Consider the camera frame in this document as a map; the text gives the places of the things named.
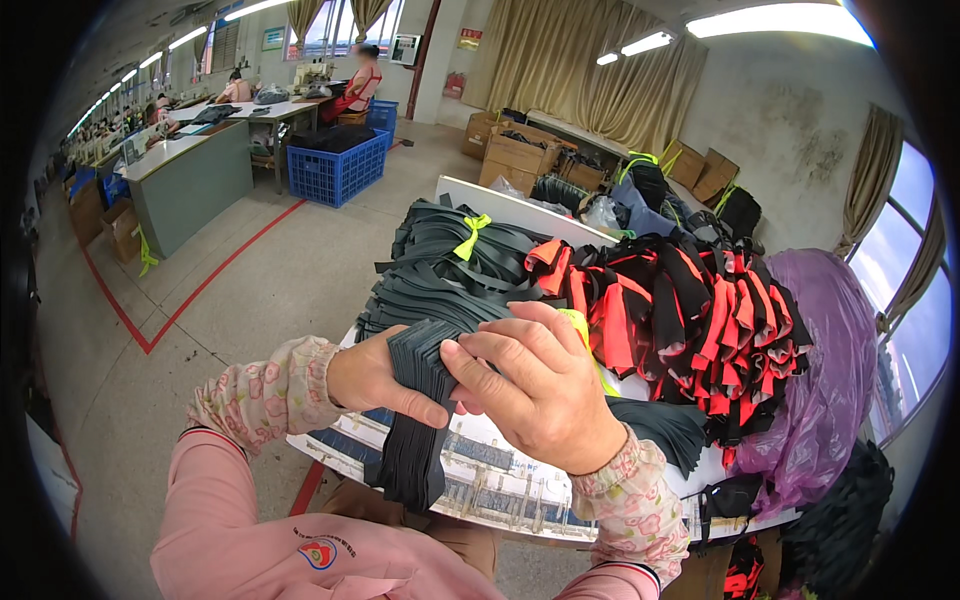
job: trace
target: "ceiling light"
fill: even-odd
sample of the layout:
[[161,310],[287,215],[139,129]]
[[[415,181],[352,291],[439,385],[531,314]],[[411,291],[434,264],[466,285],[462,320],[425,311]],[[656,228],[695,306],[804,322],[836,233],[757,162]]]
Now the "ceiling light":
[[162,53],[162,52],[157,52],[157,53],[154,54],[153,56],[151,56],[151,57],[149,57],[148,59],[146,59],[146,60],[144,60],[143,62],[141,62],[141,63],[140,63],[140,68],[142,69],[142,68],[150,65],[151,62],[153,62],[154,60],[159,59],[159,58],[162,57],[162,56],[163,56],[163,53]]
[[665,46],[673,41],[673,38],[673,36],[665,31],[658,31],[655,34],[651,34],[638,41],[635,41],[632,44],[628,44],[623,48],[620,48],[620,53],[625,57],[631,57],[634,54],[640,54],[641,52],[646,52],[647,50],[653,50],[654,48]]
[[696,37],[746,32],[803,32],[842,37],[873,47],[853,15],[834,4],[771,4],[690,21],[686,28]]
[[231,12],[227,16],[223,17],[226,21],[232,21],[233,19],[238,19],[241,16],[246,16],[251,12],[257,12],[262,9],[269,9],[270,7],[279,6],[281,4],[286,4],[290,0],[267,0],[266,2],[261,2],[259,4],[254,4],[251,7],[246,7],[245,9],[240,9],[237,12]]
[[193,39],[194,37],[199,36],[200,34],[205,34],[205,33],[206,33],[206,26],[205,26],[205,25],[204,25],[203,27],[198,27],[197,29],[193,30],[192,32],[190,32],[190,33],[187,34],[186,36],[183,36],[183,37],[181,37],[180,39],[178,39],[177,41],[175,41],[175,42],[173,42],[172,44],[170,44],[170,49],[173,50],[173,49],[176,48],[177,46],[180,46],[181,44],[190,41],[190,40]]

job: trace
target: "logo on jacket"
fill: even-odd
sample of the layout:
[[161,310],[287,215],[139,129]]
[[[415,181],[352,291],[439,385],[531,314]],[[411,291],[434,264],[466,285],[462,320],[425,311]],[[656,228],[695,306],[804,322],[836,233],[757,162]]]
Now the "logo on jacket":
[[310,566],[318,571],[330,567],[337,558],[337,546],[333,545],[333,542],[323,539],[305,543],[297,551],[305,556],[306,560],[310,562]]

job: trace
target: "woman in red apron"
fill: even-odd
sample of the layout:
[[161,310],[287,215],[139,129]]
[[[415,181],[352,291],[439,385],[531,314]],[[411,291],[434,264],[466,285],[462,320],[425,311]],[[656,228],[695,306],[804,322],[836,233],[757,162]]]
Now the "woman in red apron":
[[370,44],[357,44],[354,53],[360,61],[360,68],[347,84],[344,95],[324,105],[321,120],[325,125],[332,125],[340,114],[366,110],[376,87],[383,79],[380,65],[376,63],[380,48]]

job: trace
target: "purple plastic bag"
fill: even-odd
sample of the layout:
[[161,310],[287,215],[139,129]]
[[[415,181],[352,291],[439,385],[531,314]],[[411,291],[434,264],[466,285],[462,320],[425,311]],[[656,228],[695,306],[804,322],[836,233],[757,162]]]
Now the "purple plastic bag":
[[762,472],[775,485],[769,494],[760,488],[758,519],[827,493],[877,394],[874,309],[851,268],[816,249],[787,250],[764,262],[793,293],[815,347],[806,373],[787,381],[786,406],[770,430],[736,447],[735,470]]

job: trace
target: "red apron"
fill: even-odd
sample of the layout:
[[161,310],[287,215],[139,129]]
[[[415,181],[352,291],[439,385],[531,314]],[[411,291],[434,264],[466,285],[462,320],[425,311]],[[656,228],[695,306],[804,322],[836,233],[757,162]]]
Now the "red apron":
[[[353,74],[353,77],[351,77],[350,81],[347,83],[347,89],[350,89],[350,87],[353,85],[353,79],[355,77],[356,77],[356,73]],[[367,86],[370,85],[370,82],[374,80],[379,82],[383,80],[383,77],[370,77],[364,82],[363,87],[360,88],[360,91],[358,91],[356,95],[347,96],[347,93],[344,92],[344,95],[341,96],[340,98],[337,98],[333,102],[326,103],[326,106],[324,106],[324,109],[320,113],[321,120],[323,120],[326,123],[329,123],[333,119],[337,118],[337,116],[339,116],[344,110],[349,108],[351,104],[353,104],[357,100],[360,100],[360,94],[362,94],[363,90],[367,89]],[[370,104],[370,99],[368,98],[365,102],[366,104],[364,105],[364,108],[366,108]]]

